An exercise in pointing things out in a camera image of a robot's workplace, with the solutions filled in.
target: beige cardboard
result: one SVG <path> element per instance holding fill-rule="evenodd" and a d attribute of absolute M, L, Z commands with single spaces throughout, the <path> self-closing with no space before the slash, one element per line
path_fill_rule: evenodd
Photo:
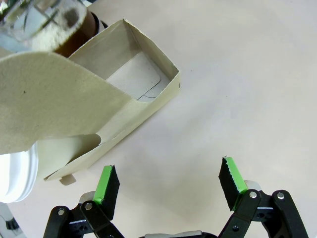
<path fill-rule="evenodd" d="M 149 78 L 153 88 L 136 87 L 154 95 L 151 102 L 137 101 L 107 82 L 120 69 L 125 72 L 122 68 L 139 53 L 170 81 L 165 87 L 164 80 Z M 0 79 L 0 153 L 27 150 L 38 141 L 41 179 L 92 165 L 173 98 L 180 82 L 174 64 L 126 20 L 95 36 L 69 59 L 53 53 L 14 54 L 0 59 L 0 73 L 5 75 Z M 122 75 L 127 80 L 127 73 Z M 133 82 L 138 75 L 132 68 Z"/>

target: open cardboard box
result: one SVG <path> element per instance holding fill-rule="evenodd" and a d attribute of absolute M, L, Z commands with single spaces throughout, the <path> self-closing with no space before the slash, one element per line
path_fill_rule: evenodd
<path fill-rule="evenodd" d="M 0 59 L 0 72 L 0 154 L 26 151 L 37 142 L 38 179 L 91 166 L 180 85 L 175 65 L 126 20 L 69 59 L 13 54 Z"/>

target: white table surface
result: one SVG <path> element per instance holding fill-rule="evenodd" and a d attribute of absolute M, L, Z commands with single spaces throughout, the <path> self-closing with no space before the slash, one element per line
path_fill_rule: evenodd
<path fill-rule="evenodd" d="M 107 23 L 138 26 L 179 67 L 181 92 L 77 182 L 40 182 L 10 208 L 28 238 L 51 209 L 73 208 L 115 164 L 114 224 L 127 238 L 203 230 L 230 216 L 217 178 L 235 158 L 264 192 L 288 190 L 309 237 L 317 235 L 317 1 L 99 0 Z M 248 238 L 267 237 L 252 223 Z"/>

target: glass jar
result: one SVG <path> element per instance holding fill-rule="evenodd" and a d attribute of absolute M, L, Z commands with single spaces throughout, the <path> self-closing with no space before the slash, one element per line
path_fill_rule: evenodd
<path fill-rule="evenodd" d="M 69 57 L 97 34 L 98 25 L 79 0 L 0 0 L 0 31 L 34 51 Z"/>

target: green gripper pad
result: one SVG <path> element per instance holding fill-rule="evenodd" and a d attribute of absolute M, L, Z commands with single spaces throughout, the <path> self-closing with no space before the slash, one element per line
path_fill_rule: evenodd
<path fill-rule="evenodd" d="M 93 201 L 101 205 L 101 209 L 109 220 L 113 219 L 115 203 L 120 182 L 114 166 L 105 166 L 99 179 Z"/>
<path fill-rule="evenodd" d="M 233 158 L 222 158 L 219 179 L 229 209 L 234 211 L 240 196 L 248 190 L 248 187 L 243 181 Z"/>

